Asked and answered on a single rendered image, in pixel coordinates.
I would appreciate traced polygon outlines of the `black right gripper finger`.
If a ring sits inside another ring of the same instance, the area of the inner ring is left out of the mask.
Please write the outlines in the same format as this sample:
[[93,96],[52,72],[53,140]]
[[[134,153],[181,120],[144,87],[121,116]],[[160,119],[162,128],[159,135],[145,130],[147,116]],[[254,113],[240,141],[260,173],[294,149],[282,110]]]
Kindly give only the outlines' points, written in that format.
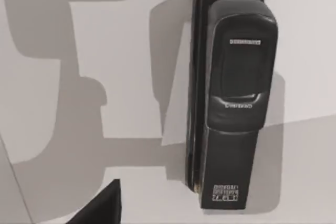
[[121,224],[121,180],[114,179],[66,224]]

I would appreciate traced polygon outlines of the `black stapler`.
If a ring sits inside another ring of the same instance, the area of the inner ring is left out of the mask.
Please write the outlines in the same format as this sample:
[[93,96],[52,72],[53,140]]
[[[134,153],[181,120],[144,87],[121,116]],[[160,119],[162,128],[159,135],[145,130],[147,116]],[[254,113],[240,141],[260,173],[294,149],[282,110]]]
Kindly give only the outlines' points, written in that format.
[[192,0],[185,180],[205,210],[243,210],[278,24],[265,0]]

